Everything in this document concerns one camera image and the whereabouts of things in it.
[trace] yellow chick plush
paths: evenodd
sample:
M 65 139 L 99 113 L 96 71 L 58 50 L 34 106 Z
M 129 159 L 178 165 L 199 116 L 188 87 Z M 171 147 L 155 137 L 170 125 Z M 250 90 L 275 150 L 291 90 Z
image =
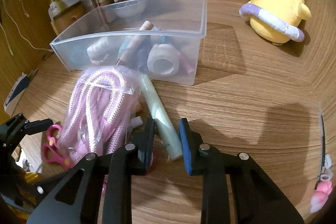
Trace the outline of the yellow chick plush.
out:
M 255 32 L 274 45 L 290 39 L 303 41 L 305 35 L 298 25 L 302 19 L 311 17 L 305 0 L 250 0 L 239 14 L 248 16 Z
M 305 5 L 305 0 L 250 0 L 248 3 L 269 11 L 295 27 L 299 25 L 302 19 L 311 17 L 310 10 Z M 276 44 L 283 44 L 290 39 L 256 17 L 251 17 L 250 24 L 258 35 Z

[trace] white tape roll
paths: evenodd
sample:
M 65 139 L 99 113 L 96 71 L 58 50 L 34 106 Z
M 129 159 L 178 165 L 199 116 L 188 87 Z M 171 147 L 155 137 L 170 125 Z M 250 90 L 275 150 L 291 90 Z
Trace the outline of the white tape roll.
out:
M 155 44 L 148 55 L 147 67 L 156 75 L 174 75 L 179 71 L 179 52 L 172 44 Z
M 324 159 L 324 167 L 326 169 L 329 169 L 330 167 L 332 166 L 332 163 L 331 163 L 331 157 L 329 154 L 326 154 L 325 155 L 325 159 Z

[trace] blue object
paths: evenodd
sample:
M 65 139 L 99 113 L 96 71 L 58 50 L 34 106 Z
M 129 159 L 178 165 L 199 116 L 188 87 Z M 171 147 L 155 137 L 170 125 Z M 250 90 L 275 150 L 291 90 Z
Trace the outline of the blue object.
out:
M 127 39 L 125 40 L 121 46 L 120 46 L 120 49 L 119 49 L 119 52 L 118 52 L 118 59 L 122 56 L 122 54 L 124 53 L 125 49 L 127 48 L 128 44 L 129 44 L 130 40 Z
M 192 173 L 192 157 L 191 157 L 191 150 L 188 143 L 188 138 L 185 132 L 185 124 L 183 119 L 179 121 L 179 132 L 181 137 L 181 144 L 182 144 L 182 153 L 183 153 L 183 161 L 184 161 L 184 168 L 187 171 L 188 175 Z
M 161 44 L 171 44 L 171 38 L 168 36 L 163 36 L 160 38 Z
M 138 71 L 142 73 L 149 73 L 147 67 L 148 55 L 152 49 L 152 44 L 150 39 L 145 39 L 137 52 L 137 67 Z

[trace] pink braided rope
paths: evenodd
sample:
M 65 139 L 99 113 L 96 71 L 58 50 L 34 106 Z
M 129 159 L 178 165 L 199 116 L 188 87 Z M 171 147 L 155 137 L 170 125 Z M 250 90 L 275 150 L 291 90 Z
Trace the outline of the pink braided rope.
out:
M 61 153 L 69 155 L 75 164 L 89 152 L 100 156 L 104 147 L 109 154 L 122 145 L 139 96 L 139 83 L 131 73 L 121 66 L 91 68 L 77 81 L 58 140 Z M 128 86 L 136 87 L 133 94 L 120 92 Z

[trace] clear plastic container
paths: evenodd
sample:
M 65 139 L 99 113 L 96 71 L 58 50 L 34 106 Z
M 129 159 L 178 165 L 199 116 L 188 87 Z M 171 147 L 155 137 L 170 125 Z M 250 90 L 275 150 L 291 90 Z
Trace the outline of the clear plastic container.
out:
M 155 28 L 139 31 L 146 20 Z M 206 0 L 130 0 L 92 10 L 50 45 L 68 70 L 120 60 L 152 79 L 192 85 L 206 29 Z

